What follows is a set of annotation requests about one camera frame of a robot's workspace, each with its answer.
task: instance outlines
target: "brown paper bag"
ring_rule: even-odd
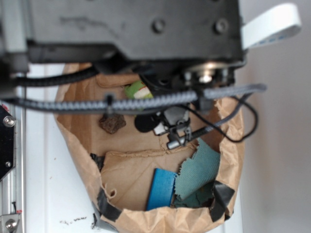
[[[88,66],[89,64],[69,64],[66,65],[65,72],[76,72]],[[123,99],[123,85],[137,79],[135,74],[113,77],[97,75],[60,87],[56,100],[101,100],[107,92],[114,92],[116,98]],[[218,100],[206,118],[217,121],[230,114],[235,106],[236,102],[232,99]],[[124,116],[126,126],[115,134],[108,134],[99,127],[98,121],[101,117],[55,116],[89,197],[101,216],[101,223],[109,223],[122,233],[204,233],[224,223],[233,214],[243,165],[243,143],[231,143],[214,131],[201,137],[221,153],[212,207],[163,207],[143,211],[154,168],[161,167],[178,172],[181,163],[195,152],[197,142],[194,140],[184,148],[168,150],[167,136],[158,137],[153,132],[138,132],[134,126],[134,116]],[[203,127],[202,122],[194,116],[190,117],[192,129]],[[242,137],[243,129],[241,111],[222,126],[223,131],[236,139]],[[102,173],[90,153],[105,156]]]

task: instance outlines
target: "brown chip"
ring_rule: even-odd
[[[124,120],[124,116],[123,115],[114,114],[111,117],[107,117],[106,115],[104,115],[99,120],[99,125],[107,133],[114,134],[120,128],[126,126],[126,122]]]

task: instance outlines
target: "teal cloth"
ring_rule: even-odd
[[[204,203],[206,203],[208,199],[214,197],[212,192],[213,187],[214,182],[207,183],[186,199],[184,200],[175,199],[173,204],[176,208],[178,207],[200,208],[204,206]]]
[[[220,164],[220,154],[210,148],[201,138],[192,158],[183,162],[175,180],[175,194],[184,200],[205,184],[214,181]]]

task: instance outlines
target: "bolt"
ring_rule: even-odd
[[[157,33],[157,34],[163,33],[164,28],[165,28],[165,21],[164,20],[156,19],[155,21],[153,21],[152,29],[155,33]]]
[[[186,81],[190,81],[191,80],[191,73],[190,72],[185,73],[184,78]]]
[[[6,162],[6,163],[5,163],[5,166],[6,166],[6,167],[11,167],[11,166],[12,166],[12,163],[11,163],[11,162]]]
[[[213,80],[212,76],[210,75],[203,75],[199,78],[200,83],[209,83]]]
[[[5,223],[5,227],[6,227],[6,229],[8,229],[8,231],[10,233],[12,233],[15,231],[15,229],[17,227],[17,223],[15,220],[10,219],[10,220],[7,220],[7,222]]]
[[[215,23],[215,31],[219,34],[223,34],[227,32],[228,29],[229,29],[229,23],[225,18],[221,18]]]
[[[6,127],[10,128],[10,127],[13,127],[15,125],[15,119],[14,117],[12,116],[6,116],[4,119],[3,119],[3,123]]]

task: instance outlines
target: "white ribbon cable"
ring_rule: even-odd
[[[270,45],[290,38],[301,30],[301,20],[296,5],[278,5],[242,27],[243,50]]]

